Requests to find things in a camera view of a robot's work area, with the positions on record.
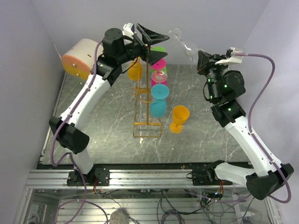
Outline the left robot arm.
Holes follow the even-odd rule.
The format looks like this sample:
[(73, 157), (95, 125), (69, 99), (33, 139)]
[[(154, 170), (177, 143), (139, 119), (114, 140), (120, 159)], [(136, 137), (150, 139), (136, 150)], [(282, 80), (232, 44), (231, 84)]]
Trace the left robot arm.
[(82, 132), (88, 115), (103, 94), (109, 90), (119, 75), (122, 65), (137, 58), (154, 65), (167, 56), (165, 52), (152, 51), (152, 45), (169, 40), (168, 35), (154, 32), (141, 24), (127, 23), (123, 29), (108, 29), (103, 39), (97, 43), (92, 71), (85, 86), (74, 101), (59, 116), (49, 120), (53, 143), (58, 142), (66, 149), (78, 179), (84, 185), (95, 181), (95, 166), (87, 151), (89, 136)]

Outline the pink plastic wine glass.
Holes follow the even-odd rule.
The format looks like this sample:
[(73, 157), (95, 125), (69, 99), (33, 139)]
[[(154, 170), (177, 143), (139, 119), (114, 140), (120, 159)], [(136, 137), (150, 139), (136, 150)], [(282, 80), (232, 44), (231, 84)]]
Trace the pink plastic wine glass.
[(153, 66), (151, 66), (151, 86), (156, 84), (167, 85), (167, 68), (166, 61), (164, 59), (159, 60)]

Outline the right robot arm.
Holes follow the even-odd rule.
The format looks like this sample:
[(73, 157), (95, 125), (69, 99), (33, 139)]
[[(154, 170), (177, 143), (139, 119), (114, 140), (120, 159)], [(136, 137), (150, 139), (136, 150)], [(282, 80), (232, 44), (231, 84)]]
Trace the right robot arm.
[(241, 63), (247, 53), (230, 48), (226, 54), (209, 54), (198, 51), (197, 73), (206, 78), (205, 85), (212, 104), (214, 119), (225, 128), (241, 146), (252, 168), (242, 168), (225, 161), (211, 163), (206, 171), (207, 181), (215, 185), (229, 181), (246, 187), (256, 199), (271, 197), (283, 186), (287, 188), (288, 203), (291, 199), (287, 181), (294, 172), (291, 164), (283, 164), (263, 143), (251, 125), (251, 112), (246, 113), (237, 101), (245, 93), (245, 82), (240, 71), (229, 70), (231, 64)]

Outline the orange wine glass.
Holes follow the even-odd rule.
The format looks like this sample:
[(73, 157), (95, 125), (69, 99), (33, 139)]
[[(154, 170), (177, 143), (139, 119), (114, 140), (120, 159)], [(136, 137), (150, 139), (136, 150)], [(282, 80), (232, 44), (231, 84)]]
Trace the orange wine glass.
[(189, 116), (190, 112), (185, 106), (175, 106), (173, 108), (172, 122), (170, 124), (171, 132), (181, 133), (183, 131), (183, 124), (188, 120)]
[(129, 65), (127, 76), (132, 81), (139, 81), (142, 78), (142, 64), (140, 60), (140, 57), (138, 57)]

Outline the blue plastic wine glass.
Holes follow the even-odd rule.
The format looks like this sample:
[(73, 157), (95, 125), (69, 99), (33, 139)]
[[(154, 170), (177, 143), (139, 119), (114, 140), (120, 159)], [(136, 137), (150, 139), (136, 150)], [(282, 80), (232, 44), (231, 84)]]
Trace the blue plastic wine glass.
[(166, 98), (169, 95), (169, 88), (164, 84), (156, 84), (151, 88), (151, 95), (154, 101), (150, 103), (149, 112), (155, 118), (163, 117), (167, 112)]

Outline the clear wine glass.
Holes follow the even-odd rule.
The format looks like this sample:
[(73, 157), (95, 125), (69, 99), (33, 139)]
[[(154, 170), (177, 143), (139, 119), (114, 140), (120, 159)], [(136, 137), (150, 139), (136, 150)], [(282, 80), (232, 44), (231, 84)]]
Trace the clear wine glass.
[(194, 63), (198, 62), (198, 52), (202, 50), (195, 43), (182, 40), (182, 32), (180, 28), (173, 28), (169, 31), (169, 40), (177, 43), (183, 49), (185, 55)]
[(190, 86), (189, 86), (189, 84), (186, 83), (186, 82), (181, 82), (181, 83), (179, 84), (179, 89), (180, 89), (181, 91), (187, 91), (187, 90), (190, 89)]
[(155, 70), (151, 74), (152, 81), (157, 83), (162, 83), (166, 81), (167, 78), (168, 78), (168, 74), (164, 70)]

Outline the green plastic wine glass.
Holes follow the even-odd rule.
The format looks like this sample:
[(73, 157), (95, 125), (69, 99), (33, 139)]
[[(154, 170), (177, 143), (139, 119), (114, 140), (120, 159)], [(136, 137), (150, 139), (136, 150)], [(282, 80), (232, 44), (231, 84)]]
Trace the green plastic wine glass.
[[(153, 47), (151, 51), (161, 51), (166, 52), (165, 48), (162, 46)], [(161, 60), (159, 60), (157, 63), (151, 66), (153, 70), (161, 70), (166, 66), (166, 59), (165, 57)]]

